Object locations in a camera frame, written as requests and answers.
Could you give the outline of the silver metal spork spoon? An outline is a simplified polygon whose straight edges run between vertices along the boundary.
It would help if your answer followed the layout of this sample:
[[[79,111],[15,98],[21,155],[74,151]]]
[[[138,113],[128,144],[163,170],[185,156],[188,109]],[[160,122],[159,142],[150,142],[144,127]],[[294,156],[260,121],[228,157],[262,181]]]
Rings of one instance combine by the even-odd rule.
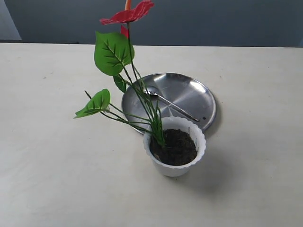
[[[164,98],[163,96],[161,96],[159,90],[156,87],[146,86],[146,88],[143,89],[143,92],[149,96],[160,99],[161,101],[165,102],[166,104],[168,104],[170,107],[172,107],[179,113],[183,114],[185,117],[187,117],[195,122],[199,122],[199,120],[197,118],[193,117],[192,115],[190,115],[188,112],[186,112],[185,110],[183,110],[182,108],[180,108],[179,106],[174,104],[173,102],[171,102],[171,101],[167,100],[166,98]]]

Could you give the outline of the artificial red anthurium plant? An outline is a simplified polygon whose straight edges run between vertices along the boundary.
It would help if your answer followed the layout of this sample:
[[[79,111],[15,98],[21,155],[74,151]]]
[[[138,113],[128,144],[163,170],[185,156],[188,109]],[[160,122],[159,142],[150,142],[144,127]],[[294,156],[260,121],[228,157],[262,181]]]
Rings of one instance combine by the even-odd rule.
[[[126,92],[132,88],[139,102],[142,104],[147,117],[135,116],[136,121],[128,121],[110,110],[111,94],[108,89],[97,92],[89,99],[89,102],[75,113],[75,118],[87,117],[97,113],[134,127],[151,135],[161,147],[166,147],[162,127],[162,117],[158,105],[154,105],[148,94],[139,71],[134,65],[135,51],[130,39],[130,24],[146,16],[154,7],[151,0],[142,0],[136,7],[131,7],[131,1],[126,1],[125,9],[114,14],[110,18],[102,18],[102,25],[121,24],[119,33],[95,33],[94,63],[104,74],[112,76],[116,87]]]

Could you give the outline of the white scalloped flower pot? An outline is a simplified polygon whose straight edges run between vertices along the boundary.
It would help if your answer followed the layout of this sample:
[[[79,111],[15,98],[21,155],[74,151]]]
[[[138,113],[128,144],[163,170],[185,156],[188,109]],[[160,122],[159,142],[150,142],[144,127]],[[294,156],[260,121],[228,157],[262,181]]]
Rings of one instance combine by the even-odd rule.
[[[189,163],[181,165],[181,166],[172,166],[167,165],[161,161],[159,161],[151,152],[150,142],[151,136],[148,133],[143,135],[143,147],[147,153],[147,155],[151,158],[155,168],[164,176],[167,177],[178,177],[187,173],[194,165],[196,165],[205,154],[206,150],[206,140],[205,135],[201,131],[201,129],[191,121],[181,118],[181,117],[164,117],[162,118],[162,128],[164,130],[167,129],[175,129],[181,130],[183,132],[188,133],[190,138],[195,144],[196,147],[196,157]]]

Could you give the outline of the dark soil in pot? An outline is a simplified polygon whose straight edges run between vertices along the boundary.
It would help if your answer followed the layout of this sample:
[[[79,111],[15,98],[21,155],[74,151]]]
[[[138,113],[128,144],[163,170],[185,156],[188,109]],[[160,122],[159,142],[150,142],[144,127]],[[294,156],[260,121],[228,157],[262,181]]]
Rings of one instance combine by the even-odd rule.
[[[167,129],[163,132],[165,148],[154,138],[150,141],[150,151],[160,162],[171,166],[182,166],[197,156],[196,146],[187,132]]]

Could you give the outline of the round stainless steel plate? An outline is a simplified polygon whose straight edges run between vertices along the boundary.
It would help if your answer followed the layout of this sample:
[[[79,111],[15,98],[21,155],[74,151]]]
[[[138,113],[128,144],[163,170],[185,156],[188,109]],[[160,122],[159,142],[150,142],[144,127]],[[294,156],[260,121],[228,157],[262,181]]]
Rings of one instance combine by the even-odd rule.
[[[155,73],[143,77],[147,86],[156,87],[160,95],[173,102],[199,122],[195,122],[179,113],[165,102],[151,97],[153,105],[158,105],[162,117],[186,118],[205,132],[216,118],[216,101],[211,91],[198,80],[177,73]]]

